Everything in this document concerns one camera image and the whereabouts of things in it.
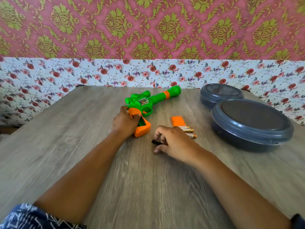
green toy gun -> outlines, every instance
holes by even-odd
[[[150,96],[150,92],[145,91],[141,94],[132,94],[131,97],[126,98],[125,102],[128,104],[130,117],[133,118],[135,115],[141,115],[138,127],[134,132],[135,137],[143,136],[149,132],[150,123],[144,117],[149,116],[153,112],[152,106],[154,104],[178,96],[180,93],[181,88],[179,86],[173,86],[167,91],[155,96]]]

white floral wallpaper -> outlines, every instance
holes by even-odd
[[[304,125],[305,61],[0,57],[0,119],[22,125],[76,86],[247,89]]]

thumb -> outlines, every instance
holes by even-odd
[[[141,115],[139,115],[139,114],[138,114],[138,115],[135,115],[134,118],[133,118],[133,120],[134,120],[135,122],[137,122],[137,123],[140,121],[140,119],[141,119]]]
[[[155,150],[153,151],[155,154],[164,152],[167,154],[168,145],[158,145]]]

wooden table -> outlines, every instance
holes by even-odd
[[[0,143],[0,220],[15,205],[33,203],[110,131],[132,93],[159,88],[78,87]],[[258,100],[245,92],[246,98]],[[85,221],[89,228],[234,228],[211,188],[192,168],[153,155],[158,125],[183,116],[205,149],[258,190],[284,214],[305,215],[305,128],[274,152],[250,153],[219,139],[199,90],[158,103],[147,117],[151,131],[130,138],[116,159]]]

left hand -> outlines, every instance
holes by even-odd
[[[112,122],[112,132],[119,133],[125,139],[129,138],[135,132],[141,118],[140,115],[135,115],[133,119],[130,118],[127,110],[127,106],[122,106],[120,112]]]

